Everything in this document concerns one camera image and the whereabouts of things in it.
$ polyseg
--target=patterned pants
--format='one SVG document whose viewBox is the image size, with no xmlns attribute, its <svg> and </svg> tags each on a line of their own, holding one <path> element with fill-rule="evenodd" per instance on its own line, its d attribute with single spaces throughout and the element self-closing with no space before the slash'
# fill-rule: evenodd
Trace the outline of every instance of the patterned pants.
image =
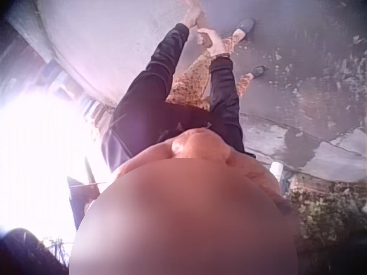
<svg viewBox="0 0 367 275">
<path fill-rule="evenodd" d="M 223 42 L 228 52 L 232 53 L 235 48 L 232 37 L 223 39 Z M 203 98 L 203 95 L 209 83 L 209 67 L 211 63 L 212 59 L 208 51 L 199 56 L 187 70 L 174 78 L 172 89 L 166 102 L 196 106 L 208 111 L 210 109 L 209 98 Z M 247 74 L 240 77 L 237 83 L 237 94 L 239 97 L 245 93 L 250 81 L 251 79 Z"/>
</svg>

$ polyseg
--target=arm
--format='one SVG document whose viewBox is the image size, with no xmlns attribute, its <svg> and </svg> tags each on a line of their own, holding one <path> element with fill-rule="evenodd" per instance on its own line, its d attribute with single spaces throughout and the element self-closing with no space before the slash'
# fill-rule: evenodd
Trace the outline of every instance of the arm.
<svg viewBox="0 0 367 275">
<path fill-rule="evenodd" d="M 189 29 L 182 23 L 169 31 L 156 48 L 146 70 L 132 82 L 122 101 L 132 97 L 137 100 L 166 100 L 188 36 Z"/>
<path fill-rule="evenodd" d="M 218 57 L 212 62 L 209 68 L 212 75 L 210 111 L 224 121 L 228 132 L 225 142 L 238 152 L 245 153 L 239 118 L 240 100 L 232 70 L 233 62 L 227 57 Z"/>
</svg>

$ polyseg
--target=shoe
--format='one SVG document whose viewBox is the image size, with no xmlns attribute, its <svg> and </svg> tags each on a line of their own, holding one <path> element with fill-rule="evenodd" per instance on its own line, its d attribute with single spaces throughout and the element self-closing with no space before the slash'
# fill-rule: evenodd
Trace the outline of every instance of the shoe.
<svg viewBox="0 0 367 275">
<path fill-rule="evenodd" d="M 242 21 L 241 23 L 239 23 L 237 29 L 240 29 L 245 34 L 248 34 L 253 29 L 254 24 L 255 24 L 255 19 L 248 18 Z"/>
<path fill-rule="evenodd" d="M 254 78 L 258 78 L 259 76 L 262 76 L 266 71 L 265 66 L 256 66 L 251 70 L 251 74 Z"/>
</svg>

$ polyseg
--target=sunlight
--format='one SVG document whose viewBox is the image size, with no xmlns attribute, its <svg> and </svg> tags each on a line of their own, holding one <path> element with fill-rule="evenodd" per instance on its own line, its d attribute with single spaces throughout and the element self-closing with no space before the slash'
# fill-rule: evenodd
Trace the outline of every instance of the sunlight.
<svg viewBox="0 0 367 275">
<path fill-rule="evenodd" d="M 88 128 L 67 103 L 39 93 L 0 112 L 0 228 L 75 237 L 67 175 L 83 181 Z"/>
</svg>

